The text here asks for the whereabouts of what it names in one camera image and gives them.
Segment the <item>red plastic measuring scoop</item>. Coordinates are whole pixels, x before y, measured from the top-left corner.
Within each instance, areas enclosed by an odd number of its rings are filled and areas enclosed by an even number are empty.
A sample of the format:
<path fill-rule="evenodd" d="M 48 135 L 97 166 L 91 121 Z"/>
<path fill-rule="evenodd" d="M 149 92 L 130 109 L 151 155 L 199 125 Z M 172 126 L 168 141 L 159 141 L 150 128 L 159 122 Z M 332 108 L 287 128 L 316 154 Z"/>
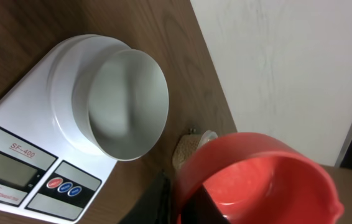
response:
<path fill-rule="evenodd" d="M 197 193 L 211 214 L 229 223 L 336 223 L 344 213 L 330 175 L 283 142 L 259 133 L 209 140 L 181 166 L 171 219 L 181 223 Z"/>

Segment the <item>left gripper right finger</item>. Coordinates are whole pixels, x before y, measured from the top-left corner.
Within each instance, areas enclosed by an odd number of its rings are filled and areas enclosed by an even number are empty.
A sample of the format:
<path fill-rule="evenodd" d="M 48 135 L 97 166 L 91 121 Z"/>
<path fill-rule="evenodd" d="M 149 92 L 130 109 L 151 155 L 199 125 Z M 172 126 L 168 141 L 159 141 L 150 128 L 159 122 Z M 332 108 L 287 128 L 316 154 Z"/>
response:
<path fill-rule="evenodd" d="M 203 185 L 184 205 L 181 222 L 182 224 L 229 224 Z"/>

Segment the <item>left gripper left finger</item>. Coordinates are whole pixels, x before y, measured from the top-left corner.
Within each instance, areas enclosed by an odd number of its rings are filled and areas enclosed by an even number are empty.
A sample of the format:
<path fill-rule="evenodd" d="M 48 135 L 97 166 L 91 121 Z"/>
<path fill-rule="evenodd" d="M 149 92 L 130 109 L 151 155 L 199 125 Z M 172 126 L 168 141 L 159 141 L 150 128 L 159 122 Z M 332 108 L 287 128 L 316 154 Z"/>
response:
<path fill-rule="evenodd" d="M 159 172 L 119 224 L 169 224 L 171 182 Z"/>

